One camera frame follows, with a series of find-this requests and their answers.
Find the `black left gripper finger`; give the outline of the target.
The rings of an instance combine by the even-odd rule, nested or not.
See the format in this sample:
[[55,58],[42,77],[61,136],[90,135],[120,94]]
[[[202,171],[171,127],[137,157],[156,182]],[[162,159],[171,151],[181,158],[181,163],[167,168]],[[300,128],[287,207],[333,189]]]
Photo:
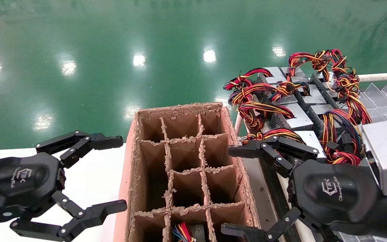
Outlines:
[[64,168],[70,168],[91,150],[109,150],[123,144],[121,136],[106,137],[103,133],[89,134],[77,130],[37,144],[36,151],[53,155],[66,150],[60,155],[60,163]]
[[62,226],[38,223],[31,221],[32,215],[26,215],[12,222],[11,230],[22,237],[72,242],[84,230],[102,225],[110,214],[127,210],[125,200],[101,203],[82,209],[61,191],[54,192],[52,200],[72,216],[68,223]]

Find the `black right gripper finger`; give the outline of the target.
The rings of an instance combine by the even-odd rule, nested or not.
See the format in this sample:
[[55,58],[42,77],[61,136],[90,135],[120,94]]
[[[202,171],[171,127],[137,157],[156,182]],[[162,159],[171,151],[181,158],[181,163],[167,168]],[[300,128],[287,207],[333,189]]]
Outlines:
[[295,166],[284,155],[306,161],[316,159],[318,150],[283,136],[272,136],[265,140],[249,140],[243,145],[228,146],[228,155],[240,158],[258,158],[272,165],[276,172],[289,178]]
[[290,233],[298,221],[313,232],[320,233],[324,242],[332,240],[332,231],[329,227],[332,222],[332,210],[326,207],[293,207],[268,230],[224,223],[221,225],[221,233],[241,237],[246,242],[277,242],[280,237]]

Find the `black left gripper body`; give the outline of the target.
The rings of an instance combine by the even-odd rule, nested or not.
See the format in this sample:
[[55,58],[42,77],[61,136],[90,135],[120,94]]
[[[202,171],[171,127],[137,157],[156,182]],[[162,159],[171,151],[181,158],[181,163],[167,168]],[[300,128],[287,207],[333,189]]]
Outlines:
[[52,194],[64,189],[60,161],[48,153],[0,158],[0,223],[38,217],[52,208]]

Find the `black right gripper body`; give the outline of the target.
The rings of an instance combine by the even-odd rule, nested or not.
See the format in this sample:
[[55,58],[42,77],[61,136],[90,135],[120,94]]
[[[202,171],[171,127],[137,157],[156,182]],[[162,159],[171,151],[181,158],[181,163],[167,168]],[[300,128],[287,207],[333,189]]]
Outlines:
[[300,221],[314,232],[329,228],[365,235],[382,192],[368,167],[307,160],[293,170],[288,194]]

